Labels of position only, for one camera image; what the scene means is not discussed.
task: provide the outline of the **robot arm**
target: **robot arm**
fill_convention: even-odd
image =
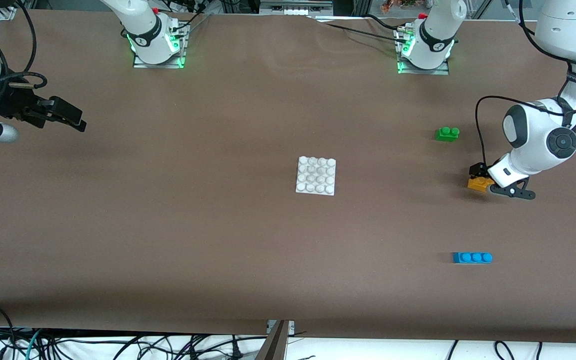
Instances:
[[[128,32],[132,50],[148,64],[161,64],[180,51],[175,38],[178,20],[155,13],[147,0],[101,0]]]
[[[466,10],[463,0],[435,2],[427,18],[418,18],[412,23],[414,37],[402,55],[417,68],[438,68],[450,55],[454,35],[466,18]]]
[[[503,134],[513,149],[487,169],[503,188],[557,166],[576,152],[576,1],[544,3],[534,41],[568,61],[566,83],[558,96],[532,103],[541,110],[514,105],[506,112]]]

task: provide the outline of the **lego stud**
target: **lego stud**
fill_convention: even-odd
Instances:
[[[472,255],[469,252],[464,252],[459,257],[461,258],[462,262],[465,262],[465,263],[471,263],[472,262]]]

